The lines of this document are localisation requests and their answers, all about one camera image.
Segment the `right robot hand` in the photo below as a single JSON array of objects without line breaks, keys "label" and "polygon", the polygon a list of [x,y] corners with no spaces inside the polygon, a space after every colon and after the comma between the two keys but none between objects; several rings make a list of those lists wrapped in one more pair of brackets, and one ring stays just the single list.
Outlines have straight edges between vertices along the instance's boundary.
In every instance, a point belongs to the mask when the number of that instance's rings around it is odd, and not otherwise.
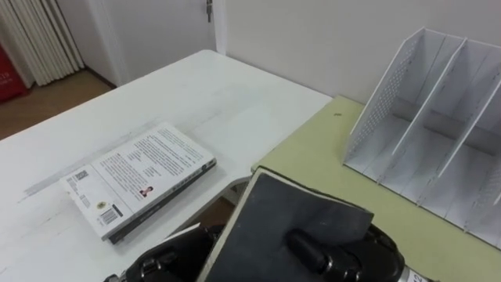
[{"label": "right robot hand", "polygon": [[304,230],[286,235],[290,252],[310,273],[330,282],[397,282],[405,268],[396,243],[372,225],[361,240],[327,244]]}]

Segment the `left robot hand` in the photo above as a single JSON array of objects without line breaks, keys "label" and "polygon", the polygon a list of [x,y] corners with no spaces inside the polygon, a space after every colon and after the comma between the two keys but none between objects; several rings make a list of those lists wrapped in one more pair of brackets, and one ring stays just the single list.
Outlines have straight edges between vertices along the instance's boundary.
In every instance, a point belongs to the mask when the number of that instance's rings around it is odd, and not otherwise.
[{"label": "left robot hand", "polygon": [[191,226],[144,252],[105,282],[195,281],[223,229],[223,225]]}]

